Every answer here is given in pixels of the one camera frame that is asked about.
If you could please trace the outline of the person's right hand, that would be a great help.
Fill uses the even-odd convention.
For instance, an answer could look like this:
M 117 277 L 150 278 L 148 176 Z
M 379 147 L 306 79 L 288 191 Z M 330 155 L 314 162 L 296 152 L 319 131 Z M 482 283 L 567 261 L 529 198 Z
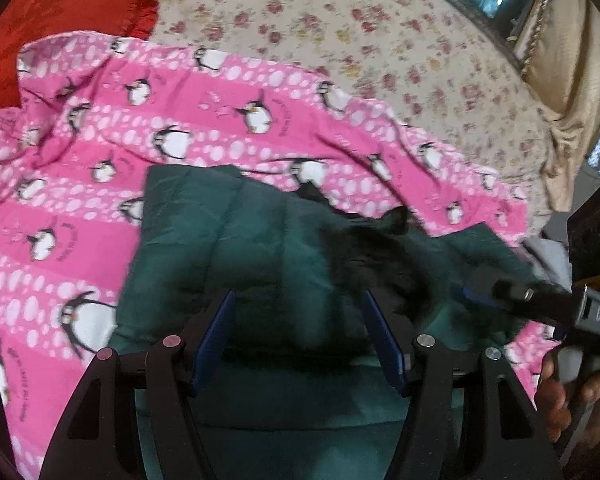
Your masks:
M 557 350 L 552 350 L 544 356 L 538 390 L 534 397 L 547 437 L 552 443 L 555 443 L 572 423 L 569 408 L 571 387 L 566 387 L 556 380 L 557 353 Z M 588 451 L 600 444 L 600 371 L 582 387 L 581 399 L 593 404 L 591 417 L 578 443 L 582 450 Z

